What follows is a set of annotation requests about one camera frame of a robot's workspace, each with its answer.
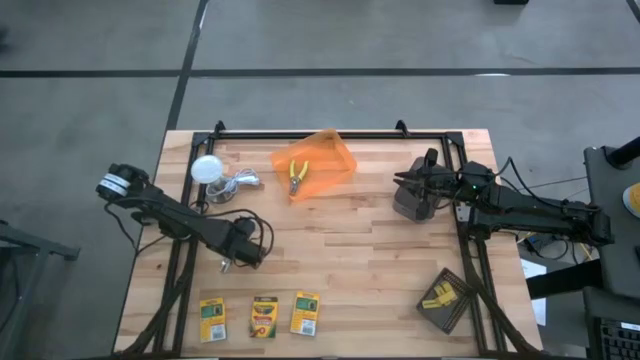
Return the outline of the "grey metal cart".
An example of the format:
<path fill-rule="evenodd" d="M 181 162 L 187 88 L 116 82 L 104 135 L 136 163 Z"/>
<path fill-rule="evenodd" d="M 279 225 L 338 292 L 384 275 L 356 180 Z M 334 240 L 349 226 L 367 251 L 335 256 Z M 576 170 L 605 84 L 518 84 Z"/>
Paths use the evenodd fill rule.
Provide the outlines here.
<path fill-rule="evenodd" d="M 23 333 L 33 297 L 51 255 L 61 256 L 65 261 L 76 261 L 79 247 L 70 247 L 42 237 L 31 235 L 0 220 L 0 267 L 4 259 L 8 262 L 18 254 L 33 255 L 35 260 L 23 285 L 20 284 L 17 263 L 12 262 L 16 284 L 16 300 L 7 317 L 0 323 L 0 360 L 11 360 L 15 354 L 19 336 Z"/>

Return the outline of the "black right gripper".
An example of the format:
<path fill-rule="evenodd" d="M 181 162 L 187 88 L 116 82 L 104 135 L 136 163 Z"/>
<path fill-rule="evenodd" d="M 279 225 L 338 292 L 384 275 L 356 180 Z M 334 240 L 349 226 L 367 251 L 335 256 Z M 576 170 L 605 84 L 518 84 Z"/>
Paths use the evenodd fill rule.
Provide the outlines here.
<path fill-rule="evenodd" d="M 402 179 L 424 179 L 422 182 L 396 180 L 395 183 L 412 193 L 422 192 L 422 203 L 426 205 L 438 205 L 445 198 L 451 202 L 470 202 L 470 186 L 462 180 L 465 172 L 469 170 L 468 163 L 453 171 L 437 164 L 439 153 L 435 148 L 429 148 L 425 154 L 422 171 L 405 171 L 394 173 L 395 177 Z"/>

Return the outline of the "Crayola crayon box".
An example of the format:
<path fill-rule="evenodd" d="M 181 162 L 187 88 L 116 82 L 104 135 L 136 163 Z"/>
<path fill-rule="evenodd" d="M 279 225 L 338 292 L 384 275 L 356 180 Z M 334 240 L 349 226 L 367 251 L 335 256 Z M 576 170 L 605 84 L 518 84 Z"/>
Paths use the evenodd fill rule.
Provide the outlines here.
<path fill-rule="evenodd" d="M 275 338 L 279 302 L 277 297 L 257 296 L 253 299 L 249 320 L 252 338 Z"/>

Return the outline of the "white paper sheet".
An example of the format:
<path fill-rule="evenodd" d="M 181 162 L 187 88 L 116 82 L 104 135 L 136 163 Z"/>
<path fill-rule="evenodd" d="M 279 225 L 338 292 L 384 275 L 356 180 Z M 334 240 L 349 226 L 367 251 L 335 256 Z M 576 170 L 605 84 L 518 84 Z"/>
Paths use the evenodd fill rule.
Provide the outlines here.
<path fill-rule="evenodd" d="M 547 268 L 545 266 L 537 264 L 535 262 L 528 261 L 526 259 L 521 260 L 521 266 L 526 279 L 539 276 L 539 275 L 545 275 L 547 273 Z M 546 325 L 546 299 L 542 298 L 542 299 L 532 300 L 531 303 L 532 303 L 536 323 L 539 326 L 545 326 Z"/>

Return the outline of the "black aluminium table frame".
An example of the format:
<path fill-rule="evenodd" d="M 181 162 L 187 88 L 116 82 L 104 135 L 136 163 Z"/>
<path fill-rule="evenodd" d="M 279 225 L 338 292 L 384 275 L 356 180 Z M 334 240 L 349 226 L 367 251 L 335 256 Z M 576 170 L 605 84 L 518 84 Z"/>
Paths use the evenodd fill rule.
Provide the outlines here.
<path fill-rule="evenodd" d="M 172 245 L 155 227 L 144 230 L 115 349 L 138 337 L 160 305 L 169 270 L 192 263 L 184 297 L 164 332 L 147 347 L 186 358 L 464 357 L 507 344 L 487 308 L 473 301 L 450 333 L 421 314 L 423 295 L 443 270 L 462 275 L 488 269 L 500 307 L 526 340 L 540 345 L 532 303 L 514 238 L 499 233 L 484 253 L 464 260 L 454 209 L 445 205 L 418 224 L 393 208 L 396 173 L 429 149 L 458 168 L 466 160 L 493 167 L 484 130 L 334 130 L 312 134 L 171 131 L 154 177 L 186 204 L 206 197 L 189 167 L 211 152 L 227 174 L 256 171 L 260 184 L 243 187 L 212 213 L 251 210 L 268 226 L 270 254 L 258 268 L 223 270 L 203 245 Z"/>

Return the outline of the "orange translucent plastic bin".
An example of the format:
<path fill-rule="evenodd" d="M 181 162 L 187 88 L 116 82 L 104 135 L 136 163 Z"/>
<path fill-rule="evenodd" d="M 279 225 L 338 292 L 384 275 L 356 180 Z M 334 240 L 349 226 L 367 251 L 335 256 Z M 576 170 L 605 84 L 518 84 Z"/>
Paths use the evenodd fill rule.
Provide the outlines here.
<path fill-rule="evenodd" d="M 349 180 L 357 163 L 345 142 L 334 129 L 314 133 L 271 154 L 271 163 L 278 180 L 292 202 L 299 202 L 329 190 Z M 309 162 L 308 172 L 295 196 L 289 194 L 289 164 L 296 161 L 299 172 L 303 162 Z"/>

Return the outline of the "yellow green crayon box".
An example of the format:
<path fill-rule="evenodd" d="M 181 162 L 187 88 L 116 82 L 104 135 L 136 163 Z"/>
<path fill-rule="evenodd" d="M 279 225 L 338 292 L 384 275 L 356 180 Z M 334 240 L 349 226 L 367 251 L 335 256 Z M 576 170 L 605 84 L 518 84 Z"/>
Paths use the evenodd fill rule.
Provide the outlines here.
<path fill-rule="evenodd" d="M 293 304 L 290 332 L 303 336 L 316 336 L 320 296 L 315 293 L 298 291 Z"/>
<path fill-rule="evenodd" d="M 222 341 L 227 338 L 226 311 L 222 297 L 200 301 L 200 341 Z"/>

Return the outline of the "black mesh basket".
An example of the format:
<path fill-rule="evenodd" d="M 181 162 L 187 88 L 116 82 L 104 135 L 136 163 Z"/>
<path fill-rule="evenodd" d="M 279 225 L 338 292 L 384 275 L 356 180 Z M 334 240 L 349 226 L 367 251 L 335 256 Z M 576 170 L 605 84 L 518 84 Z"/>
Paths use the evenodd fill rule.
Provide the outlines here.
<path fill-rule="evenodd" d="M 423 309 L 421 306 L 421 302 L 423 300 L 438 299 L 438 296 L 434 291 L 434 287 L 442 281 L 447 281 L 451 285 L 451 290 L 456 292 L 458 299 L 449 306 Z M 456 327 L 463 313 L 469 307 L 473 295 L 474 291 L 467 283 L 448 268 L 443 268 L 416 304 L 416 310 L 442 332 L 449 335 Z"/>

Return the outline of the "yellow roll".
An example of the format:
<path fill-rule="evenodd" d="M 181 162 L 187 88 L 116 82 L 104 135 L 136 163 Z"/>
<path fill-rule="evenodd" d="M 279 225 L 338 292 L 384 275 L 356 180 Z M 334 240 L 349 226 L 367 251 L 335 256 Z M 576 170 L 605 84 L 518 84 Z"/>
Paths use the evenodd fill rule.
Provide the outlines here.
<path fill-rule="evenodd" d="M 640 219 L 640 182 L 630 185 L 623 191 L 622 202 L 629 213 Z"/>

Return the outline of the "yellow handled pliers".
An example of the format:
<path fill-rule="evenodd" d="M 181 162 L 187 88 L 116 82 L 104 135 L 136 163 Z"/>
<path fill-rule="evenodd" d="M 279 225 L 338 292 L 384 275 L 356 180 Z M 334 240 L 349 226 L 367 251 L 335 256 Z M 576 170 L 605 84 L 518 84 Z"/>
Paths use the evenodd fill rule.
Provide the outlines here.
<path fill-rule="evenodd" d="M 301 182 L 304 180 L 309 168 L 309 162 L 304 161 L 299 172 L 296 171 L 296 161 L 292 160 L 289 164 L 289 194 L 295 196 L 299 190 Z"/>

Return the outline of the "black upright post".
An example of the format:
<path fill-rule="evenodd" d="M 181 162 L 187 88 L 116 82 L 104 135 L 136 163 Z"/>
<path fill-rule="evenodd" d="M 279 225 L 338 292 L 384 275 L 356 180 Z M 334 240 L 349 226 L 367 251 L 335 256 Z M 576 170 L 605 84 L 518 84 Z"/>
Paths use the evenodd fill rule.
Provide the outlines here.
<path fill-rule="evenodd" d="M 640 136 L 617 148 L 605 146 L 604 153 L 607 162 L 612 167 L 622 170 L 628 169 L 632 166 L 633 161 L 640 157 Z"/>

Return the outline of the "dark keyboard desk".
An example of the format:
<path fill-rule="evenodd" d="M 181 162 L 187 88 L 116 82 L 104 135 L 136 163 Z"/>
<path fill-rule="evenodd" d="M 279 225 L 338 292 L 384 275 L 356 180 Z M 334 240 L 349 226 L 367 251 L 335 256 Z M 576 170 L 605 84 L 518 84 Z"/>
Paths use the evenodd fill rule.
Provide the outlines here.
<path fill-rule="evenodd" d="M 593 287 L 585 288 L 582 294 L 588 336 L 588 359 L 600 360 L 599 346 L 596 344 L 598 320 L 608 319 L 640 324 L 640 299 L 610 294 Z"/>

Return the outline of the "black keyboard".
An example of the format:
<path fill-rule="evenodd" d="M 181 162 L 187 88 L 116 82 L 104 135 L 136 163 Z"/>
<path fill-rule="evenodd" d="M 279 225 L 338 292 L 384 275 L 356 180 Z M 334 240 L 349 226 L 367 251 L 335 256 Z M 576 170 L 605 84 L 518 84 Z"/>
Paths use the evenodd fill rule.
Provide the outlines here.
<path fill-rule="evenodd" d="M 640 360 L 640 324 L 599 319 L 596 344 L 600 360 Z"/>

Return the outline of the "black slanted beam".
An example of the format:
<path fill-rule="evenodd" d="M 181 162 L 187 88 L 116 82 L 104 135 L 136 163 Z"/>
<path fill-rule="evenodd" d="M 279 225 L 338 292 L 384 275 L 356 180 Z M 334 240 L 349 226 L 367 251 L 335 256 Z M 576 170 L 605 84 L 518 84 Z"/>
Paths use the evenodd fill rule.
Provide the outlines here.
<path fill-rule="evenodd" d="M 528 278 L 526 282 L 532 300 L 581 291 L 585 287 L 602 288 L 601 261 L 592 260 L 537 275 Z"/>

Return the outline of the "grey top side table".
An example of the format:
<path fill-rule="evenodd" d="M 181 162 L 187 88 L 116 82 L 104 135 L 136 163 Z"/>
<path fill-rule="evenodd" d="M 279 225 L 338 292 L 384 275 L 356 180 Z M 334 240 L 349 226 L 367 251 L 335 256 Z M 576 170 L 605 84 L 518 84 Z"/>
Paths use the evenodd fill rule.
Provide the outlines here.
<path fill-rule="evenodd" d="M 624 191 L 640 184 L 640 159 L 619 170 L 603 148 L 586 148 L 584 163 L 591 200 L 610 217 L 614 243 L 599 249 L 604 286 L 612 293 L 640 299 L 640 218 L 627 210 Z"/>

